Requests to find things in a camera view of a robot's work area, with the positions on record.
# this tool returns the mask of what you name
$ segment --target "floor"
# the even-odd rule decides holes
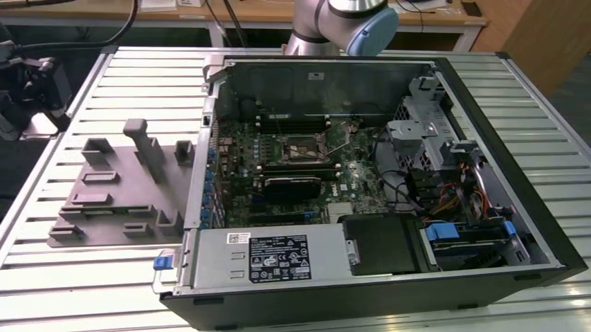
[[[100,41],[116,32],[115,28],[91,28],[87,31],[76,28],[11,27],[9,32],[0,26],[0,42],[8,39],[19,44],[39,42]],[[279,47],[288,40],[289,32],[249,30],[248,40],[252,47]],[[237,37],[229,36],[231,42],[239,44]],[[132,29],[120,41],[125,46],[211,46],[205,29],[141,28]],[[64,62],[72,89],[76,91],[92,67],[99,50],[56,51],[31,54],[55,56]],[[550,100],[563,117],[575,128],[587,144],[591,144],[591,56],[587,56],[570,78],[556,90]],[[28,173],[43,152],[44,141],[5,142],[0,140],[0,220],[8,211],[13,197],[17,195]]]

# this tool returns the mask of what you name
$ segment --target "metal bracket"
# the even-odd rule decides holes
[[[446,141],[439,148],[443,157],[443,165],[455,165],[455,154],[471,154],[479,149],[479,144],[474,140],[460,140],[458,142]]]
[[[209,55],[205,60],[203,60],[203,79],[205,83],[215,81],[215,74],[223,71],[225,65],[225,55]]]

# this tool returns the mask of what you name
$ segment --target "power cable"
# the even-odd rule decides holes
[[[400,6],[400,8],[403,8],[407,12],[418,12],[419,13],[419,18],[422,20],[422,33],[423,33],[423,31],[424,31],[423,14],[435,14],[435,12],[424,12],[423,10],[420,10],[419,7],[416,7],[416,5],[411,1],[408,1],[408,3],[412,5],[412,7],[415,7],[416,10],[406,9],[398,0],[396,0],[396,3]]]
[[[221,36],[225,39],[225,42],[228,43],[228,47],[232,47],[232,43],[229,42],[229,38],[228,38],[227,31],[225,31],[225,27],[221,24],[220,20],[217,19],[217,15],[213,12],[212,5],[209,5],[209,0],[205,0],[205,5],[207,5],[207,8],[209,9],[209,13],[212,14],[215,25],[216,25],[220,33],[221,33]]]
[[[45,43],[45,44],[32,44],[32,45],[24,45],[17,46],[15,48],[16,53],[21,52],[31,52],[33,50],[63,50],[63,49],[76,49],[76,48],[103,48],[108,45],[112,45],[116,43],[120,38],[124,36],[124,34],[129,31],[131,26],[133,25],[133,22],[136,21],[137,11],[140,9],[140,0],[132,0],[132,6],[131,6],[131,12],[128,20],[125,21],[125,24],[121,27],[121,30],[108,39],[104,41],[92,41],[92,42],[65,42],[65,43]]]
[[[0,0],[0,9],[20,9],[37,6],[49,6],[59,3],[67,3],[76,0]]]
[[[239,18],[236,17],[236,13],[233,12],[232,5],[228,0],[224,0],[225,9],[228,10],[229,18],[232,19],[233,26],[236,27],[236,31],[239,33],[239,39],[241,47],[247,48],[247,35],[244,34],[244,30],[241,29]]]

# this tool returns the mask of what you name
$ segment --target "table leg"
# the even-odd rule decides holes
[[[474,41],[479,36],[482,26],[467,26],[463,30],[460,38],[458,38],[458,43],[455,43],[455,52],[470,52],[472,48]]]
[[[221,32],[215,25],[215,22],[207,22],[207,29],[209,30],[209,39],[212,41],[212,47],[223,48],[224,47],[224,37],[221,36]]]

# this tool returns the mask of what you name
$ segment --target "barcode sticker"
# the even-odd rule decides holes
[[[251,233],[228,233],[228,244],[248,243]]]

